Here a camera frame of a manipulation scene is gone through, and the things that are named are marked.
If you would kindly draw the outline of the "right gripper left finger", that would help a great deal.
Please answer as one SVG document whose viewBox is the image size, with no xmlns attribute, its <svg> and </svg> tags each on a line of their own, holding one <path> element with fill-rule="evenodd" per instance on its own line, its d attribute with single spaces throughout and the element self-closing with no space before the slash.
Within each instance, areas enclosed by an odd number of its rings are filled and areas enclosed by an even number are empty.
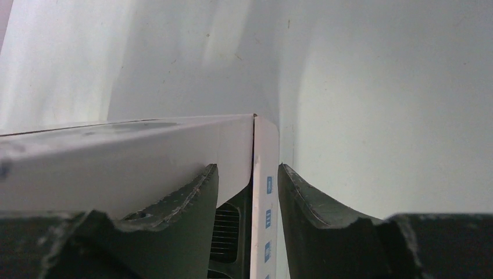
<svg viewBox="0 0 493 279">
<path fill-rule="evenodd" d="M 216 164 L 116 220 L 90 211 L 1 212 L 2 278 L 206 278 Z"/>
</svg>

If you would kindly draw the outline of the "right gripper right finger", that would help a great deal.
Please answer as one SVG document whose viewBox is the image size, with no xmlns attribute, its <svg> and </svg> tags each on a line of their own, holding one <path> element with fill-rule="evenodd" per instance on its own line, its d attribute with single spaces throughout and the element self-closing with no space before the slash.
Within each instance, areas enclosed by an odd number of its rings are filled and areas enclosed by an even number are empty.
<svg viewBox="0 0 493 279">
<path fill-rule="evenodd" d="M 358 212 L 287 164 L 278 197 L 292 278 L 491 278 L 492 215 Z"/>
</svg>

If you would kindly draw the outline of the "white storage box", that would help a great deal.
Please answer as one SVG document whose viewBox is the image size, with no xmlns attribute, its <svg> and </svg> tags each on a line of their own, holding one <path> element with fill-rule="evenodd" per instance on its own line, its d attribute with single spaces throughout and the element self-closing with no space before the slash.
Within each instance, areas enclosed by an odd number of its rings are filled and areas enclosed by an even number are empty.
<svg viewBox="0 0 493 279">
<path fill-rule="evenodd" d="M 275 278 L 276 126 L 258 115 L 85 124 L 1 136 L 1 212 L 98 210 L 120 220 L 219 172 L 206 278 Z"/>
</svg>

